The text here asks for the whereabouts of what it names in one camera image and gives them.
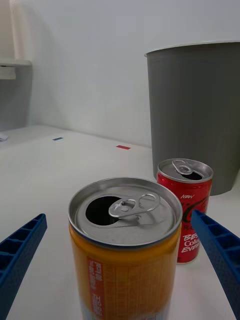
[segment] open can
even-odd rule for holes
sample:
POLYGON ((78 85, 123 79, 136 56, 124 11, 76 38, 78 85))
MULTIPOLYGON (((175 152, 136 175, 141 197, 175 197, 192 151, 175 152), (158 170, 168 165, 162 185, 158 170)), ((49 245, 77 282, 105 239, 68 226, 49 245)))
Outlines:
POLYGON ((84 320, 165 320, 182 206, 139 178, 92 183, 72 198, 69 231, 84 320))
POLYGON ((206 213, 212 187, 213 169, 191 159, 168 159, 158 165, 157 182, 169 188, 180 200, 183 210, 177 262, 193 261, 200 240, 191 224, 193 210, 206 213))

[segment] white wall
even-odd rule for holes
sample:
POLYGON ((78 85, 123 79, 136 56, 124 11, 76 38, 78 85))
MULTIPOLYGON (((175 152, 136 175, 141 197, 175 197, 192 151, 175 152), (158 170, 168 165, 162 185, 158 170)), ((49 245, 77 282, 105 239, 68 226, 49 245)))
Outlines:
POLYGON ((14 59, 14 41, 9 0, 0 0, 0 58, 14 59))
POLYGON ((33 62, 32 123, 151 144, 147 60, 168 45, 240 39, 239 0, 11 0, 33 62))

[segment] pull tab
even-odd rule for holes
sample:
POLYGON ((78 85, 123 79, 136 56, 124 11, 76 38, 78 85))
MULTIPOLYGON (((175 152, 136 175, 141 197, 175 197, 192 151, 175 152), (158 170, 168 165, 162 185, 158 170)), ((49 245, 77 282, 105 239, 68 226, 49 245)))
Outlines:
POLYGON ((143 194, 139 197, 132 197, 132 198, 124 197, 122 199, 119 199, 118 201, 114 202, 110 206, 108 213, 113 218, 122 219, 125 217, 139 215, 139 214, 153 211, 159 205, 160 205, 160 197, 156 193, 152 192, 152 193, 143 194), (151 197, 154 200, 154 203, 150 208, 143 208, 143 206, 140 204, 140 200, 146 197, 151 197))
POLYGON ((176 159, 173 160, 171 163, 180 175, 190 175, 193 173, 193 170, 183 160, 176 159))

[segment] gray trash can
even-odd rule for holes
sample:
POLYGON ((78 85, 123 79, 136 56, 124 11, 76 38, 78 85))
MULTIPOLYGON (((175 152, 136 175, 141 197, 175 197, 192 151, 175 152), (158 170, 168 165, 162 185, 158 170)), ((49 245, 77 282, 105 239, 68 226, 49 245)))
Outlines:
POLYGON ((214 170, 211 195, 229 191, 240 168, 240 42, 146 54, 153 173, 169 158, 214 170))

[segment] can opening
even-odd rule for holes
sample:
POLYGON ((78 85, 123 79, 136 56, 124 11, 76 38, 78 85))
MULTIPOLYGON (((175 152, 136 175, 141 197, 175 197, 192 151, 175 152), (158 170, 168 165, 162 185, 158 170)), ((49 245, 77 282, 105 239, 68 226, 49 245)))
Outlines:
POLYGON ((103 196, 93 200, 86 208, 86 218, 95 225, 108 226, 119 219, 110 216, 109 208, 120 198, 116 196, 103 196))
POLYGON ((190 180, 201 180, 203 178, 199 173, 195 171, 193 171, 191 174, 181 174, 181 176, 190 180))

